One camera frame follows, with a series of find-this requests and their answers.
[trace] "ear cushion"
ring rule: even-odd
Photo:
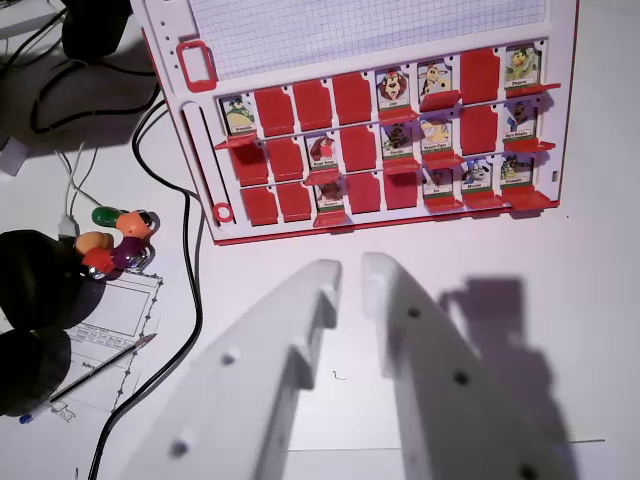
[[[34,396],[43,352],[43,343],[29,332],[0,335],[0,415]]]
[[[0,234],[0,308],[17,330],[64,320],[80,290],[80,260],[35,230]]]

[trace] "screw hole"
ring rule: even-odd
[[[220,357],[220,363],[225,367],[228,367],[229,365],[236,363],[236,358],[230,353],[225,353]]]
[[[453,380],[458,384],[458,385],[468,385],[469,384],[469,375],[467,375],[465,372],[463,371],[458,371],[456,373],[453,374]]]
[[[538,472],[531,465],[524,464],[520,467],[520,478],[523,480],[537,480]]]

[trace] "black cable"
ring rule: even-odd
[[[187,341],[180,347],[180,350],[171,357],[171,359],[160,369],[158,370],[149,380],[147,380],[144,385],[142,385],[138,390],[136,390],[131,397],[125,400],[122,405],[120,405],[116,410],[111,413],[104,427],[102,428],[102,432],[100,432],[100,438],[98,439],[98,445],[96,446],[95,453],[93,455],[93,461],[91,462],[91,469],[89,470],[89,480],[96,480],[98,477],[98,470],[100,468],[100,460],[102,458],[102,453],[104,451],[105,444],[113,430],[116,423],[134,406],[138,404],[140,400],[142,400],[146,395],[151,393],[165,378],[168,376],[184,359],[184,357],[189,353],[193,345],[195,345],[198,337],[200,336],[200,332],[202,330],[202,299],[200,297],[200,290],[198,288],[198,282],[193,272],[193,267],[191,265],[191,255],[189,254],[189,210],[191,206],[190,196],[193,195],[192,192],[186,190],[182,187],[178,187],[173,183],[168,182],[164,178],[157,175],[153,170],[149,168],[149,166],[145,163],[140,155],[140,133],[144,129],[144,126],[149,121],[151,115],[156,112],[161,106],[165,104],[165,101],[162,100],[158,104],[156,104],[151,110],[149,110],[133,133],[133,138],[131,139],[131,148],[133,149],[133,154],[138,161],[138,164],[142,167],[142,169],[154,180],[161,183],[167,188],[171,190],[175,190],[176,192],[182,193],[184,196],[184,220],[182,223],[182,253],[184,255],[184,263],[187,268],[187,276],[189,277],[189,286],[191,287],[191,294],[193,295],[193,303],[196,309],[196,319],[195,325],[193,327],[193,331]]]
[[[106,68],[112,68],[114,70],[123,72],[123,73],[129,73],[132,75],[144,75],[147,76],[147,72],[131,72],[128,70],[124,70],[121,69],[120,67],[114,67],[113,65],[107,64],[107,63],[96,63],[95,65],[97,66],[101,66],[101,67],[106,67]],[[35,102],[33,103],[33,106],[31,107],[31,115],[29,118],[29,123],[31,126],[31,130],[35,133],[47,133],[51,130],[55,130],[56,128],[60,128],[63,125],[66,125],[67,123],[73,122],[74,120],[78,120],[80,118],[84,118],[84,117],[92,117],[92,116],[110,116],[110,115],[132,115],[135,113],[141,113],[144,112],[145,110],[147,110],[149,107],[151,107],[151,105],[153,105],[153,103],[155,102],[156,98],[158,97],[158,94],[160,93],[160,84],[156,83],[156,86],[153,89],[153,93],[151,94],[151,98],[149,98],[149,100],[144,104],[144,105],[140,105],[139,107],[135,107],[135,108],[125,108],[125,109],[121,109],[121,110],[112,110],[112,109],[103,109],[103,110],[87,110],[84,112],[78,112],[78,113],[74,113],[73,115],[69,115],[68,117],[64,117],[60,120],[57,120],[53,123],[51,123],[50,125],[46,126],[46,127],[39,127],[38,126],[38,114],[40,111],[40,103],[45,99],[45,97],[49,94],[49,92],[53,89],[53,87],[55,87],[58,83],[60,83],[65,77],[71,75],[73,72],[78,71],[79,69],[85,67],[85,64],[83,63],[73,63],[72,65],[68,66],[67,68],[65,68],[64,70],[62,70],[61,72],[57,73],[51,80],[49,80],[44,87],[42,87],[42,90],[40,90],[40,92],[38,93],[38,98],[36,98]]]
[[[22,51],[27,48],[27,45],[29,45],[32,41],[34,41],[36,38],[38,38],[40,35],[42,35],[42,33],[44,33],[47,28],[49,28],[51,25],[53,25],[54,23],[56,23],[58,20],[60,20],[60,18],[67,13],[67,9],[63,8],[62,10],[60,10],[57,14],[55,14],[51,20],[49,20],[47,23],[45,23],[42,27],[40,27],[40,30],[38,30],[36,33],[34,33],[33,35],[31,35],[29,38],[27,38],[24,43],[22,45],[20,45],[18,47],[18,49],[13,52],[13,55],[11,55],[11,57],[9,58],[9,60],[7,61],[7,63],[4,64],[4,66],[2,67],[2,70],[0,70],[0,78],[4,78],[4,76],[7,74],[7,72],[9,71],[9,68],[11,68],[11,65],[14,64],[14,62],[16,61],[16,59],[18,58],[18,56],[22,53]]]

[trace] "red plastic frame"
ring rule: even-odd
[[[207,67],[207,73],[209,74],[208,80],[198,80],[192,82],[189,80],[189,72],[187,70],[187,65],[184,62],[184,57],[182,56],[185,50],[189,50],[192,48],[199,48],[202,50],[202,56],[204,57],[204,63]],[[184,42],[179,44],[176,47],[176,55],[178,55],[178,61],[180,62],[180,67],[182,67],[182,74],[184,75],[184,81],[187,82],[187,88],[194,93],[206,92],[208,90],[214,90],[218,85],[218,78],[216,77],[216,68],[213,65],[213,54],[209,47],[202,40],[191,40],[189,42]]]

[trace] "red flip-down tile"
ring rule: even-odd
[[[327,168],[310,172],[304,184],[307,186],[326,185],[327,183],[335,182],[339,178],[340,170],[338,170],[338,167]]]
[[[394,123],[412,122],[419,116],[420,115],[411,110],[410,106],[392,108],[390,110],[382,110],[378,113],[380,125],[393,125]]]
[[[383,160],[382,168],[387,175],[398,175],[402,173],[415,172],[420,168],[420,164],[416,162],[413,156],[393,158],[391,160]]]
[[[282,183],[276,185],[280,211],[285,222],[297,222],[311,219],[311,201],[309,190],[301,183]]]
[[[269,172],[262,149],[255,143],[229,150],[231,163],[242,187],[267,183]]]
[[[556,148],[556,144],[552,142],[543,142],[538,138],[527,138],[526,140],[513,140],[511,142],[503,142],[505,152],[529,153],[529,152],[545,152]]]
[[[456,199],[453,195],[444,197],[425,198],[424,204],[431,213],[447,212],[464,207],[464,203]]]
[[[550,83],[549,85],[537,84],[526,85],[519,88],[510,88],[509,90],[507,90],[507,98],[522,97],[524,95],[538,95],[542,92],[546,92],[547,90],[560,88],[561,86],[561,83]]]
[[[463,155],[493,152],[498,137],[498,114],[489,105],[460,112],[460,145]]]
[[[347,213],[344,210],[319,213],[313,222],[314,228],[336,227],[342,225],[347,220]]]
[[[278,222],[276,199],[267,187],[240,190],[251,225],[272,225]]]
[[[504,200],[500,195],[496,195],[492,191],[487,192],[475,192],[464,193],[462,195],[464,203],[476,210],[482,210],[485,208],[497,208],[504,205]]]
[[[292,138],[268,140],[269,163],[276,182],[302,179],[302,152]]]
[[[347,175],[347,195],[351,213],[380,211],[380,182],[373,173]]]
[[[500,58],[493,49],[482,48],[460,54],[462,103],[490,102],[498,98]]]
[[[502,198],[518,211],[542,210],[552,203],[545,194],[537,191],[533,185],[503,188]]]
[[[371,120],[369,82],[360,72],[333,77],[333,95],[340,125]]]
[[[340,143],[347,172],[376,168],[376,139],[367,126],[340,130]]]
[[[219,143],[213,148],[215,150],[224,150],[227,148],[243,147],[253,143],[257,138],[258,134],[256,132],[246,133],[244,135],[234,135],[232,137],[228,137],[226,141]]]
[[[331,127],[331,96],[320,80],[296,83],[293,95],[302,130]]]
[[[449,92],[430,93],[424,97],[420,104],[421,112],[431,112],[433,110],[442,110],[443,108],[451,108],[458,100],[462,98],[462,94],[458,90]]]
[[[439,168],[457,167],[464,162],[460,155],[456,155],[453,150],[445,152],[423,153],[422,162],[431,170]]]
[[[387,209],[410,208],[418,204],[418,177],[415,173],[384,175]]]
[[[254,93],[260,123],[267,137],[293,133],[293,108],[289,95],[280,87],[256,90]]]

